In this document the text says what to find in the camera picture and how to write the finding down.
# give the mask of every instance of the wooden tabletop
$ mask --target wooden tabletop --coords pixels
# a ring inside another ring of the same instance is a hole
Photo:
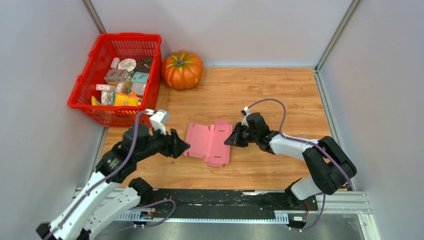
[[[206,68],[194,89],[179,91],[162,85],[156,109],[170,113],[167,130],[176,129],[184,140],[189,123],[210,125],[223,119],[235,125],[243,120],[240,111],[244,107],[264,98],[285,104],[286,134],[308,139],[330,136],[311,68]],[[263,102],[250,112],[260,112],[269,128],[278,130],[283,116],[278,103]],[[126,130],[110,127],[103,153],[121,141]],[[141,177],[154,188],[284,190],[308,175],[303,161],[263,152],[250,143],[245,148],[231,147],[229,164],[223,167],[207,166],[194,157],[174,159],[156,154],[139,162],[122,187]]]

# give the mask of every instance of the pumpkin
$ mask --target pumpkin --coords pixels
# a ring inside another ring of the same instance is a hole
[[[202,79],[203,61],[195,53],[178,51],[162,63],[162,78],[173,89],[191,89]]]

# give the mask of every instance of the plastic basket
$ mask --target plastic basket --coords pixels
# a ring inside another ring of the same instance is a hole
[[[69,97],[68,105],[79,109],[105,127],[130,127],[136,114],[145,109],[155,109],[161,85],[161,42],[157,34],[142,33],[104,33],[101,34],[88,55],[82,75],[76,79],[75,87]],[[111,69],[112,59],[132,58],[139,61],[143,57],[153,57],[149,78],[140,106],[93,106],[91,98],[100,99],[101,92],[96,84],[105,84],[104,77]],[[140,123],[149,127],[149,116],[143,114]]]

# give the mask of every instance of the gray floor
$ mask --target gray floor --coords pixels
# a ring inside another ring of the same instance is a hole
[[[315,221],[310,214],[308,222]],[[130,222],[114,222],[104,232],[130,226]],[[146,229],[129,229],[98,237],[98,240],[363,240],[358,217],[354,214],[324,214],[318,225],[306,232],[289,231],[287,226],[275,224],[235,223],[176,223],[168,222]]]

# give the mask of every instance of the teal box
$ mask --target teal box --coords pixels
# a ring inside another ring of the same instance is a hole
[[[132,77],[133,83],[139,83],[139,84],[147,84],[147,79],[149,78],[149,74],[146,72],[136,72],[134,76]]]

